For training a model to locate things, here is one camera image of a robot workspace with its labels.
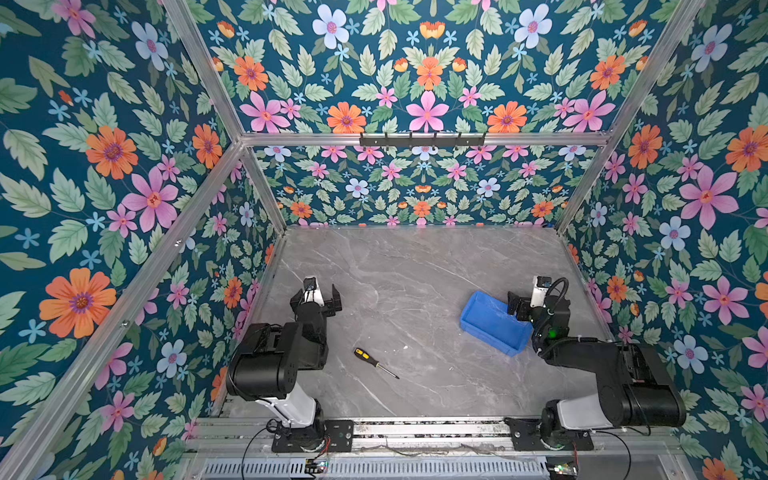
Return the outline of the yellow and black screwdriver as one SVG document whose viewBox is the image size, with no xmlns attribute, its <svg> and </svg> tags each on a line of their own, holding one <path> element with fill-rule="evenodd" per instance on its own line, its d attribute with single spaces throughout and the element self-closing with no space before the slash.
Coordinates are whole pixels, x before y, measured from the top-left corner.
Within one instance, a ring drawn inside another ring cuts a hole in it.
<svg viewBox="0 0 768 480">
<path fill-rule="evenodd" d="M 366 364 L 369 364 L 372 367 L 385 372 L 386 374 L 392 376 L 395 379 L 400 379 L 400 377 L 397 374 L 395 374 L 394 372 L 392 372 L 391 370 L 383 366 L 378 360 L 376 360 L 373 356 L 371 356 L 367 351 L 356 347 L 354 349 L 354 355 L 357 359 L 365 362 Z"/>
</svg>

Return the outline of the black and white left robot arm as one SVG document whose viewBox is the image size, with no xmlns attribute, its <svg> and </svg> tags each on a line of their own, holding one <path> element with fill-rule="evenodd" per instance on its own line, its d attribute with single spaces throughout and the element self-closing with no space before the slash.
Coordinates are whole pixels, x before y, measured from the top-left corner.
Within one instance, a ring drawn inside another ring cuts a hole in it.
<svg viewBox="0 0 768 480">
<path fill-rule="evenodd" d="M 282 325 L 250 325 L 235 349 L 226 374 L 226 390 L 267 408 L 278 440 L 304 450 L 323 449 L 329 442 L 320 402 L 298 383 L 301 371 L 321 371 L 329 355 L 328 319 L 343 309 L 331 288 L 322 296 L 317 279 L 308 277 L 291 297 L 294 319 Z"/>
</svg>

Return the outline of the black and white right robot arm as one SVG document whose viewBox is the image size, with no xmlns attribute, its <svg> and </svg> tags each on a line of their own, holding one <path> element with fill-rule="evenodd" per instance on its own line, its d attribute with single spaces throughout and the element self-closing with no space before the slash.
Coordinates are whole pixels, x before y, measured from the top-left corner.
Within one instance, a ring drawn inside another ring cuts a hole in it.
<svg viewBox="0 0 768 480">
<path fill-rule="evenodd" d="M 508 312 L 533 327 L 531 347 L 545 363 L 595 376 L 596 392 L 548 401 L 539 418 L 504 422 L 515 449 L 591 450 L 590 433 L 623 427 L 681 427 L 685 405 L 651 347 L 569 334 L 570 302 L 549 294 L 537 306 L 512 292 Z"/>
</svg>

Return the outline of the blue plastic bin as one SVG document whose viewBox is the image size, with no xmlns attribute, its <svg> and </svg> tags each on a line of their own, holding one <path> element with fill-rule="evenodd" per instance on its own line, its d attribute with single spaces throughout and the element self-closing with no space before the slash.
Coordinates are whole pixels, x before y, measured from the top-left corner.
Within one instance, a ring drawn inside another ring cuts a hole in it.
<svg viewBox="0 0 768 480">
<path fill-rule="evenodd" d="M 508 314 L 507 308 L 505 303 L 477 291 L 462 310 L 459 326 L 488 346 L 514 357 L 528 345 L 533 325 Z"/>
</svg>

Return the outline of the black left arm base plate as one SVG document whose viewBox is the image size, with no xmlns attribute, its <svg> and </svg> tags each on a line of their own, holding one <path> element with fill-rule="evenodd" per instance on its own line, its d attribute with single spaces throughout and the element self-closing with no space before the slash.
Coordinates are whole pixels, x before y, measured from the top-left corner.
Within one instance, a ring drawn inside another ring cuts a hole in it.
<svg viewBox="0 0 768 480">
<path fill-rule="evenodd" d="M 323 420 L 303 428 L 280 427 L 274 434 L 273 453 L 348 453 L 352 450 L 355 422 Z"/>
</svg>

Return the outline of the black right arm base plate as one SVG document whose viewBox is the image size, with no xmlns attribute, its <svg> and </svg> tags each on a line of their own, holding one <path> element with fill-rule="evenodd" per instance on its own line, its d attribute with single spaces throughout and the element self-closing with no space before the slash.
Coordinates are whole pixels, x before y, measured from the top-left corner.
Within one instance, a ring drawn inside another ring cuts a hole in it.
<svg viewBox="0 0 768 480">
<path fill-rule="evenodd" d="M 585 430 L 567 430 L 542 419 L 505 417 L 516 451 L 593 451 L 591 435 Z"/>
</svg>

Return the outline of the black wall hook rack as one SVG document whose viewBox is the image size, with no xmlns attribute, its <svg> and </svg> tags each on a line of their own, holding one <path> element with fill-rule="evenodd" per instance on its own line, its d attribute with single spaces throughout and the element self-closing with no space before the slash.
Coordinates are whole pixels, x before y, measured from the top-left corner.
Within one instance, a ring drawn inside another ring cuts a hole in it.
<svg viewBox="0 0 768 480">
<path fill-rule="evenodd" d="M 360 134 L 360 146 L 371 147 L 437 147 L 437 148 L 455 148 L 455 147 L 474 147 L 485 144 L 485 134 L 464 134 L 464 133 L 377 133 Z"/>
</svg>

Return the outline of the aluminium front rail frame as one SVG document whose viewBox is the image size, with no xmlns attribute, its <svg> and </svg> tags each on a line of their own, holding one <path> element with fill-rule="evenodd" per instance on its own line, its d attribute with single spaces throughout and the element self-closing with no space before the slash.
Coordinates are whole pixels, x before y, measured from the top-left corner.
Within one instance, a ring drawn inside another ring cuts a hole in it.
<svg viewBox="0 0 768 480">
<path fill-rule="evenodd" d="M 498 457 L 546 462 L 547 479 L 693 479 L 696 474 L 672 431 L 639 429 L 591 432 L 593 451 L 516 451 L 504 417 L 354 418 L 348 453 L 273 453 L 274 432 L 263 418 L 213 418 L 200 421 L 177 473 L 202 479 L 208 460 L 234 458 L 331 457 Z"/>
</svg>

